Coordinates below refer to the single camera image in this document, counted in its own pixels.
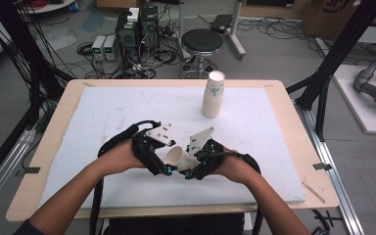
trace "person's right arm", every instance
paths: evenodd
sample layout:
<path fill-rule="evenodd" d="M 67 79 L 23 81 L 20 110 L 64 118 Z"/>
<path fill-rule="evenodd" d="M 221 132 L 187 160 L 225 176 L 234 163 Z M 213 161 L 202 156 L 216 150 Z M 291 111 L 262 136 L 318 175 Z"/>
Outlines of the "person's right arm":
<path fill-rule="evenodd" d="M 250 190 L 272 234 L 310 234 L 267 181 L 242 159 L 234 156 L 225 157 L 214 173 L 244 184 Z"/>

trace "person's left arm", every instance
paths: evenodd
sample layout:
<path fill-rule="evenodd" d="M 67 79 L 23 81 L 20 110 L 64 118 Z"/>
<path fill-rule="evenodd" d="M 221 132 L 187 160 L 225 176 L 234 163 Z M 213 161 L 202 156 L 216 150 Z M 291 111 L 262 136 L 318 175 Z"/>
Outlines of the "person's left arm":
<path fill-rule="evenodd" d="M 131 145 L 130 140 L 124 141 L 85 167 L 42 205 L 29 223 L 44 234 L 64 234 L 84 200 L 104 176 L 144 167 L 133 156 Z"/>

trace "white board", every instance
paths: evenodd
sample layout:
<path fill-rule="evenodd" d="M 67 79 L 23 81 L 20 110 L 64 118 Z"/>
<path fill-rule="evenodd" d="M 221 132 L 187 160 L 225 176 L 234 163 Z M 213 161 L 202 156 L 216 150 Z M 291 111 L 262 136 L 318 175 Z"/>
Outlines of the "white board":
<path fill-rule="evenodd" d="M 362 130 L 376 134 L 376 102 L 371 96 L 353 89 L 356 76 L 364 69 L 365 67 L 340 66 L 335 72 L 335 81 Z M 369 83 L 376 86 L 376 71 Z"/>
<path fill-rule="evenodd" d="M 40 205 L 95 160 L 106 141 L 145 119 L 172 123 L 173 139 L 183 148 L 190 135 L 214 126 L 212 138 L 254 157 L 287 203 L 303 202 L 301 181 L 264 89 L 225 88 L 221 113 L 215 119 L 201 114 L 203 94 L 204 88 L 86 88 L 51 166 Z M 163 160 L 168 150 L 164 147 L 156 153 Z M 83 208 L 91 208 L 92 196 Z M 223 176 L 185 180 L 177 172 L 154 176 L 147 169 L 131 169 L 105 177 L 102 208 L 254 202 L 246 187 Z"/>

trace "stack of paper cups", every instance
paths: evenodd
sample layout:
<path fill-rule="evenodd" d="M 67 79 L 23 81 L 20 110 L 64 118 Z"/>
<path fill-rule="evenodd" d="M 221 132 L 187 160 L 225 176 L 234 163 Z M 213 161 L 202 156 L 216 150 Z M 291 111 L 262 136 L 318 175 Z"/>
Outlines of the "stack of paper cups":
<path fill-rule="evenodd" d="M 224 79 L 225 75 L 221 71 L 210 72 L 202 108 L 203 116 L 206 118 L 216 118 L 219 115 L 224 96 Z"/>

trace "round stool seat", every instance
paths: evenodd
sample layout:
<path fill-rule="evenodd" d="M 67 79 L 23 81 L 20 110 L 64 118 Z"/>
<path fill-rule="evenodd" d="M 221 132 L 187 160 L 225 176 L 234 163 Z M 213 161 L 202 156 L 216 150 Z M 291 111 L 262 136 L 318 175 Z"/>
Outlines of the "round stool seat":
<path fill-rule="evenodd" d="M 200 56 L 214 55 L 222 46 L 222 38 L 217 33 L 204 28 L 185 32 L 182 35 L 181 41 L 184 50 Z"/>

